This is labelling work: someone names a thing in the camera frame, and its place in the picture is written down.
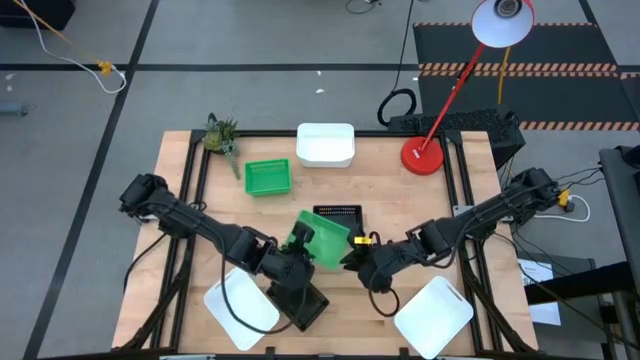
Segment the white cable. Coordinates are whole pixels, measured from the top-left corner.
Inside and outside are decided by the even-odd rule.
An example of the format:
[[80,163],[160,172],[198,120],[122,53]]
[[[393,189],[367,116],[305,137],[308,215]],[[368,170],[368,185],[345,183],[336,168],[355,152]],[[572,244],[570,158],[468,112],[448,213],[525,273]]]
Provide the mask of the white cable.
[[572,218],[568,218],[560,215],[534,215],[534,217],[536,219],[560,219],[560,220],[580,222],[580,223],[589,221],[589,218],[591,217],[591,208],[589,207],[589,204],[587,204],[587,200],[583,199],[582,196],[569,195],[569,201],[571,201],[571,199],[573,198],[579,199],[580,201],[582,201],[584,206],[587,207],[587,217],[585,217],[584,219],[572,219]]
[[[20,0],[20,2],[22,3],[22,5],[26,8],[29,9],[29,7],[27,6],[27,4],[24,2],[25,0]],[[49,50],[47,50],[47,47],[44,46],[44,40],[42,40],[42,33],[40,33],[40,27],[38,27],[38,22],[36,21],[36,19],[33,17],[31,9],[29,9],[29,11],[27,11],[27,13],[29,14],[29,17],[31,17],[31,21],[33,21],[33,25],[36,28],[36,32],[38,33],[38,39],[40,39],[40,46],[42,46],[42,50],[44,50],[45,53],[47,53],[48,55],[58,59],[58,60],[62,60],[62,61],[66,61],[66,62],[70,62],[72,64],[75,64],[77,66],[79,66],[81,69],[86,70],[88,73],[90,73],[91,75],[93,75],[93,77],[96,79],[96,81],[98,82],[98,84],[100,84],[100,87],[102,88],[102,90],[104,92],[106,92],[107,94],[117,94],[120,91],[122,91],[122,89],[124,89],[127,86],[127,79],[125,79],[124,74],[122,74],[115,65],[111,65],[111,69],[113,71],[115,71],[118,75],[120,75],[120,77],[122,78],[122,86],[120,86],[120,88],[118,90],[107,90],[107,88],[104,87],[104,84],[102,83],[102,81],[100,81],[100,78],[98,77],[98,75],[92,71],[91,69],[89,69],[88,67],[76,62],[75,60],[69,59],[69,58],[65,58],[62,56],[58,56],[58,55],[54,55],[52,53],[49,52]]]

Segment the green object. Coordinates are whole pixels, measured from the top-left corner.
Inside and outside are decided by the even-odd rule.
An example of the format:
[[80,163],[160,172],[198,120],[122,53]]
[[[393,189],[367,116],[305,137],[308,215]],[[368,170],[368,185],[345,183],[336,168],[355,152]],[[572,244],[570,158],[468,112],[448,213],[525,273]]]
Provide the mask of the green object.
[[253,196],[286,194],[291,190],[289,159],[248,162],[244,191]]
[[[349,229],[306,210],[300,212],[296,221],[306,224],[315,232],[311,241],[304,244],[313,256],[313,262],[329,269],[338,268],[348,244]],[[287,243],[294,240],[293,235],[287,237]]]

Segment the white paper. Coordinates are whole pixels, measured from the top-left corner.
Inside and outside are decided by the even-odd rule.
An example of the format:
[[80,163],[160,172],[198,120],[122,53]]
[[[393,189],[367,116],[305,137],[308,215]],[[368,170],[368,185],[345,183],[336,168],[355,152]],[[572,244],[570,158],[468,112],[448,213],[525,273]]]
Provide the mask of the white paper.
[[[551,264],[542,262],[536,263],[535,261],[521,259],[518,259],[518,262],[527,275],[531,276],[538,282],[553,279]],[[533,281],[526,277],[522,272],[520,273],[520,276],[522,276],[522,283],[524,285],[533,283]],[[531,305],[529,306],[529,312],[531,313],[531,319],[533,322],[560,326],[560,311],[558,309],[558,303],[554,302]]]

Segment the white lamp shade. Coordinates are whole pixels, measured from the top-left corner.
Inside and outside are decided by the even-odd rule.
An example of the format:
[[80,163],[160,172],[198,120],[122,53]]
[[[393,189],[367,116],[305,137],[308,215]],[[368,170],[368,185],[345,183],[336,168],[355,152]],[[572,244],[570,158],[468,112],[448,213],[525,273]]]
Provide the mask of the white lamp shade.
[[478,41],[492,48],[505,48],[524,39],[533,27],[533,5],[522,0],[522,9],[510,18],[500,17],[495,9],[496,0],[486,0],[476,8],[471,29]]

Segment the red lamp base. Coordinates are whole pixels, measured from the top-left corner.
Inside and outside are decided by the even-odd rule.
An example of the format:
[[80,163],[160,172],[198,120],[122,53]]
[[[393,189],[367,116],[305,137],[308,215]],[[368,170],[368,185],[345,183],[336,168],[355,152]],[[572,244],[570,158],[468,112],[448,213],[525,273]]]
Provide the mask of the red lamp base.
[[438,171],[444,161],[440,143],[435,140],[431,140],[424,151],[420,151],[424,140],[422,136],[407,140],[400,153],[404,167],[416,175],[431,175]]

